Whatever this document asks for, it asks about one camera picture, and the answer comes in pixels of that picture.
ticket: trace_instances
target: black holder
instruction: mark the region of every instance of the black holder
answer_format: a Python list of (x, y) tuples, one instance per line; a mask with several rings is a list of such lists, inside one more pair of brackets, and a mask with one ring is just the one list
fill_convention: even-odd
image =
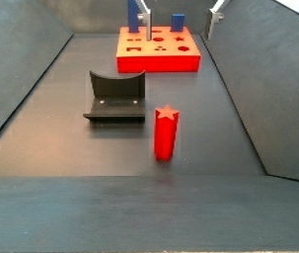
[(139, 121), (146, 119), (146, 73), (130, 78), (110, 78), (90, 71), (94, 102), (91, 121)]

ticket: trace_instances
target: gray wall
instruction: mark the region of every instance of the gray wall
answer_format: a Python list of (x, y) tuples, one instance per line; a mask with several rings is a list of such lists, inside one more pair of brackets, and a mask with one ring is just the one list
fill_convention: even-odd
[(299, 15), (271, 0), (234, 0), (206, 42), (262, 163), (299, 180)]
[(0, 0), (0, 127), (70, 37), (40, 1)]
[[(127, 0), (43, 0), (63, 22), (79, 34), (116, 34), (127, 26)], [(146, 0), (154, 25), (168, 26), (172, 13), (186, 14), (186, 26), (199, 34), (206, 10), (214, 0)]]

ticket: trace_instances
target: red shape sorter board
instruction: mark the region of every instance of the red shape sorter board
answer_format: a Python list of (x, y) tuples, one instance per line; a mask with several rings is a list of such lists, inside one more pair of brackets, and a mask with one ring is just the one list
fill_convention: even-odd
[(152, 27), (147, 42), (147, 28), (131, 34), (130, 28), (120, 29), (118, 45), (118, 69), (120, 73), (196, 72), (200, 52), (184, 27), (171, 32), (171, 27)]

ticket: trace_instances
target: blue block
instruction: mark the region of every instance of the blue block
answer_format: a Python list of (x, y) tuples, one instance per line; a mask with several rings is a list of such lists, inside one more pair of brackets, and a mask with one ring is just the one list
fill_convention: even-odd
[(182, 32), (184, 27), (184, 14), (172, 14), (171, 16), (171, 31)]
[(140, 21), (138, 18), (138, 14), (140, 13), (140, 9), (135, 0), (128, 0), (128, 27), (130, 33), (139, 33)]

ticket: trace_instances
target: red star prism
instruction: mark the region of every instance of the red star prism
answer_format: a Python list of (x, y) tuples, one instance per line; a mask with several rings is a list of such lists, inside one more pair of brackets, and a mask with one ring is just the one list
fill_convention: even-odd
[(168, 105), (155, 109), (154, 154), (156, 160), (168, 161), (174, 151), (179, 111)]

